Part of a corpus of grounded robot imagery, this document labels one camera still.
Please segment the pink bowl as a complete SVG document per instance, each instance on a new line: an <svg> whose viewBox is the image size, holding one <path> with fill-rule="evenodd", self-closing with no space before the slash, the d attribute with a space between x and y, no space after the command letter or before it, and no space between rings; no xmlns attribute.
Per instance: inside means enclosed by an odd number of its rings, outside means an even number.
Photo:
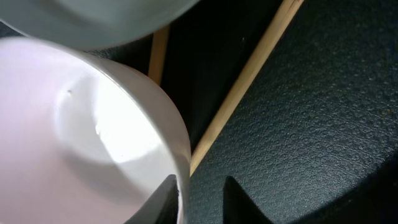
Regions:
<svg viewBox="0 0 398 224"><path fill-rule="evenodd" d="M125 223L170 174L186 223L190 158L178 109L146 75L1 39L2 223Z"/></svg>

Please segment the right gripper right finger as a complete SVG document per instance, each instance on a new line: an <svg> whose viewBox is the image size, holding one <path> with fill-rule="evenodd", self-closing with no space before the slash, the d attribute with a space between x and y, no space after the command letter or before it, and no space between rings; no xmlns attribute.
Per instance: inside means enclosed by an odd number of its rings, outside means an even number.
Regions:
<svg viewBox="0 0 398 224"><path fill-rule="evenodd" d="M224 224L272 224L232 176L223 187Z"/></svg>

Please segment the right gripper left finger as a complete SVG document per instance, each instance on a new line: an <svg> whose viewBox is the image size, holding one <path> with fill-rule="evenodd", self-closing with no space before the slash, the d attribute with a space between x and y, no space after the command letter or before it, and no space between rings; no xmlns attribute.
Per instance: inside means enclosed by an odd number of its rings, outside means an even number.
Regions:
<svg viewBox="0 0 398 224"><path fill-rule="evenodd" d="M176 175L170 174L125 224L176 224L178 196Z"/></svg>

